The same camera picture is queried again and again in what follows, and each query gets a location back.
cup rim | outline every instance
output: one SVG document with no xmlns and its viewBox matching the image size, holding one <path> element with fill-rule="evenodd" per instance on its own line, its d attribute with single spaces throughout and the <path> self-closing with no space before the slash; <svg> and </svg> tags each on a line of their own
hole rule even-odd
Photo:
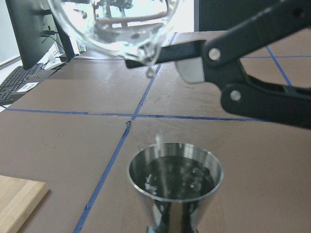
<svg viewBox="0 0 311 233">
<path fill-rule="evenodd" d="M 157 200 L 157 201 L 162 201 L 162 202 L 178 202 L 178 203 L 185 203 L 185 202 L 196 202 L 196 201 L 200 201 L 200 200 L 203 200 L 209 196 L 211 196 L 212 194 L 214 194 L 216 192 L 216 190 L 220 187 L 220 185 L 222 184 L 223 180 L 224 180 L 224 169 L 223 169 L 223 166 L 222 164 L 219 162 L 219 160 L 216 158 L 216 156 L 211 153 L 210 151 L 206 150 L 206 149 L 203 149 L 201 147 L 197 147 L 193 144 L 189 144 L 189 143 L 161 143 L 162 145 L 163 144 L 183 144 L 183 145 L 190 145 L 190 146 L 194 146 L 196 148 L 199 148 L 200 150 L 206 152 L 207 154 L 209 154 L 210 156 L 213 157 L 213 159 L 217 162 L 217 164 L 220 166 L 220 170 L 221 170 L 221 175 L 220 175 L 220 178 L 219 178 L 219 181 L 217 183 L 217 185 L 212 189 L 210 190 L 208 193 L 204 194 L 204 195 L 201 195 L 201 196 L 198 196 L 196 198 L 191 198 L 191 199 L 169 199 L 169 198 L 161 198 L 161 197 L 158 197 L 156 195 L 153 195 L 151 193 L 148 193 L 146 192 L 145 190 L 143 190 L 142 188 L 140 188 L 132 179 L 131 175 L 130 175 L 130 166 L 131 166 L 131 163 L 133 161 L 133 159 L 139 154 L 141 153 L 142 151 L 148 149 L 148 148 L 152 148 L 152 147 L 155 147 L 157 146 L 157 144 L 152 144 L 142 150 L 140 150 L 138 153 L 136 153 L 132 159 L 130 160 L 130 163 L 128 164 L 127 166 L 127 176 L 128 176 L 128 179 L 130 181 L 130 183 L 132 184 L 132 186 L 140 193 L 140 194 L 143 194 L 144 196 L 147 196 L 153 200 Z"/>
</svg>

black monitor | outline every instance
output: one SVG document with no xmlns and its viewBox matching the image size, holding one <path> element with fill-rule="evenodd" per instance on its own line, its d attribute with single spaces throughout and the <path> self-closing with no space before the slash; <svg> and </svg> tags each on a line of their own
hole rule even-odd
<svg viewBox="0 0 311 233">
<path fill-rule="evenodd" d="M 54 21 L 47 0 L 5 0 L 24 69 L 49 51 L 58 33 L 67 61 L 74 57 L 70 38 Z"/>
</svg>

keyboard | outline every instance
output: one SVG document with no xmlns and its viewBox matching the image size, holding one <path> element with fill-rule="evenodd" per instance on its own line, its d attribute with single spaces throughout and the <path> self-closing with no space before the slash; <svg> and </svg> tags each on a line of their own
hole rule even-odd
<svg viewBox="0 0 311 233">
<path fill-rule="evenodd" d="M 43 63 L 34 65 L 31 69 L 24 70 L 23 66 L 18 66 L 0 85 L 0 105 L 7 105 L 14 102 L 11 93 L 18 90 L 26 82 L 25 78 L 35 75 L 41 71 Z"/>
</svg>

brown table surface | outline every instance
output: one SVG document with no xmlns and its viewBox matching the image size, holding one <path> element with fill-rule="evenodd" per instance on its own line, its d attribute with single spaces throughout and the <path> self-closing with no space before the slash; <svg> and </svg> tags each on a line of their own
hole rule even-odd
<svg viewBox="0 0 311 233">
<path fill-rule="evenodd" d="M 220 33 L 182 33 L 174 43 Z M 286 84 L 286 75 L 310 87 L 310 38 L 303 30 L 242 63 L 264 81 Z M 145 73 L 88 51 L 0 113 L 0 175 L 50 188 L 19 233 L 145 233 L 126 167 L 158 133 L 223 164 L 225 180 L 200 233 L 310 232 L 311 131 L 228 114 L 215 85 L 185 83 L 173 63 L 152 80 Z"/>
</svg>

water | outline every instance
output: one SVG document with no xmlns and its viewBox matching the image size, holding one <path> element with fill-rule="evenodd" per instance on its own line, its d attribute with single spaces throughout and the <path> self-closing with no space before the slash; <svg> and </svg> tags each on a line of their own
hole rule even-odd
<svg viewBox="0 0 311 233">
<path fill-rule="evenodd" d="M 175 200 L 197 198 L 215 187 L 208 168 L 195 160 L 181 156 L 157 158 L 144 170 L 146 180 L 139 186 L 161 198 Z"/>
</svg>

